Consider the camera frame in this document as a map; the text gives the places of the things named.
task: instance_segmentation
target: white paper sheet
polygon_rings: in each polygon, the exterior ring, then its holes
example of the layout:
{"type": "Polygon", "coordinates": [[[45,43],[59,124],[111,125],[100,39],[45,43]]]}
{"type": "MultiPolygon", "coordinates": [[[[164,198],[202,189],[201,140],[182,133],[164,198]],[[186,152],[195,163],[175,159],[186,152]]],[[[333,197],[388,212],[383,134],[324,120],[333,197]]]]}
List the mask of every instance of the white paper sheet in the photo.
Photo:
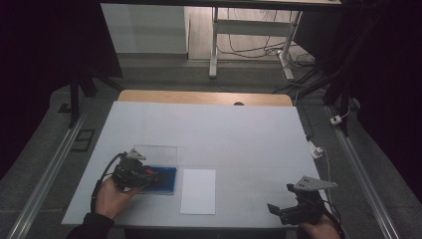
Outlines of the white paper sheet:
{"type": "Polygon", "coordinates": [[[215,170],[183,170],[180,213],[215,214],[215,170]]]}

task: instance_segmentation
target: white wall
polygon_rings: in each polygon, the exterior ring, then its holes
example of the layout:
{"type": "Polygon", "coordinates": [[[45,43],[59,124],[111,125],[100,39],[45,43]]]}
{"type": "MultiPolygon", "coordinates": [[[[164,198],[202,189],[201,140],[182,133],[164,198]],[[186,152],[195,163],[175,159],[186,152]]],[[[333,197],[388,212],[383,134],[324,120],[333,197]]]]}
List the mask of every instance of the white wall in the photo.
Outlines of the white wall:
{"type": "Polygon", "coordinates": [[[187,53],[185,7],[102,4],[102,8],[117,53],[187,53]]]}

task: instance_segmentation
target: metal frame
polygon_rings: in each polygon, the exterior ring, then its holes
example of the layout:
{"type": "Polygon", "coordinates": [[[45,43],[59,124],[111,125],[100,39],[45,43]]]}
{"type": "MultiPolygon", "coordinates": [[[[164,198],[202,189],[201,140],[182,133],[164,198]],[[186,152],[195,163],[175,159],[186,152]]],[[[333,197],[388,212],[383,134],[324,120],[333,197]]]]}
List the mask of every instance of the metal frame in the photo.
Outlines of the metal frame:
{"type": "Polygon", "coordinates": [[[54,154],[49,165],[32,191],[31,196],[28,198],[24,208],[21,211],[21,214],[15,222],[15,225],[9,232],[9,235],[7,236],[8,239],[25,238],[28,234],[32,223],[35,220],[35,217],[43,205],[44,199],[46,198],[54,180],[56,179],[57,174],[59,173],[60,168],[62,167],[63,162],[66,159],[66,156],[68,155],[69,150],[71,149],[72,143],[74,142],[75,137],[77,136],[78,131],[81,128],[92,103],[93,101],[88,101],[87,105],[83,107],[81,116],[76,121],[74,127],[70,128],[66,133],[66,136],[60,144],[58,150],[54,154]]]}
{"type": "MultiPolygon", "coordinates": [[[[325,110],[330,117],[334,117],[334,114],[331,112],[334,110],[331,110],[329,107],[325,107],[325,110]]],[[[353,147],[353,144],[349,138],[344,135],[339,126],[335,126],[335,134],[337,135],[337,138],[350,163],[350,167],[353,170],[354,175],[360,184],[360,187],[362,188],[363,194],[366,197],[366,201],[373,210],[373,214],[379,224],[379,228],[384,234],[384,237],[388,239],[399,239],[400,235],[395,229],[394,223],[392,222],[391,217],[384,206],[384,203],[376,192],[372,181],[370,180],[365,170],[365,167],[363,166],[356,150],[353,147]]]]}
{"type": "Polygon", "coordinates": [[[209,78],[217,77],[217,35],[250,35],[250,36],[274,36],[286,37],[286,44],[283,51],[279,53],[279,59],[285,72],[286,79],[292,81],[294,76],[287,60],[289,48],[298,27],[302,12],[298,12],[291,23],[287,22],[258,22],[244,20],[218,19],[218,7],[215,8],[213,18],[212,47],[210,57],[209,78]]]}

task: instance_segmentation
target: black sleeve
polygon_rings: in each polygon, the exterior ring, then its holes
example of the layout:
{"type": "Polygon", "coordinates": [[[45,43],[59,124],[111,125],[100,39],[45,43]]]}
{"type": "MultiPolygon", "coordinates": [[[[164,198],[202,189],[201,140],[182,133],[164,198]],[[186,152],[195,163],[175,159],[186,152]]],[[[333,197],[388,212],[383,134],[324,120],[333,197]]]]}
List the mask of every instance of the black sleeve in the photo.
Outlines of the black sleeve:
{"type": "Polygon", "coordinates": [[[106,239],[114,221],[96,213],[87,213],[84,223],[75,227],[67,239],[106,239]]]}

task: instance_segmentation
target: aluminum rail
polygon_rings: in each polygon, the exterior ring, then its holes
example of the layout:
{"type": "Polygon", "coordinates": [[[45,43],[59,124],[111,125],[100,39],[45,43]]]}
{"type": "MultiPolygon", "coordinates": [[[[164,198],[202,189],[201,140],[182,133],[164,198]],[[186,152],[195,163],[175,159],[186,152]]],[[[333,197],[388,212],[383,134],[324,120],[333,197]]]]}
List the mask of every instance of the aluminum rail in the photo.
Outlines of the aluminum rail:
{"type": "MultiPolygon", "coordinates": [[[[328,107],[325,107],[325,110],[331,118],[334,117],[334,114],[328,107]]],[[[366,201],[373,210],[373,214],[378,221],[379,227],[384,234],[384,237],[386,239],[399,239],[400,236],[395,229],[394,223],[392,222],[391,217],[389,216],[388,211],[384,206],[384,203],[376,192],[366,172],[366,169],[364,168],[359,156],[356,153],[356,150],[353,147],[353,144],[349,138],[343,134],[342,130],[338,126],[335,127],[335,133],[347,156],[348,162],[350,163],[354,175],[356,176],[357,181],[362,188],[362,191],[366,197],[366,201]]]]}
{"type": "Polygon", "coordinates": [[[66,133],[65,138],[51,159],[36,187],[32,191],[31,196],[27,200],[24,208],[22,209],[21,214],[15,222],[15,225],[9,232],[9,235],[7,236],[8,239],[25,238],[28,234],[28,231],[34,222],[38,211],[43,205],[44,199],[46,198],[54,180],[56,179],[56,176],[59,173],[59,170],[62,167],[62,164],[65,161],[65,158],[71,149],[72,143],[74,142],[79,129],[87,117],[88,111],[92,104],[93,100],[87,100],[87,103],[82,108],[82,113],[78,121],[75,123],[73,128],[70,128],[66,133]]]}

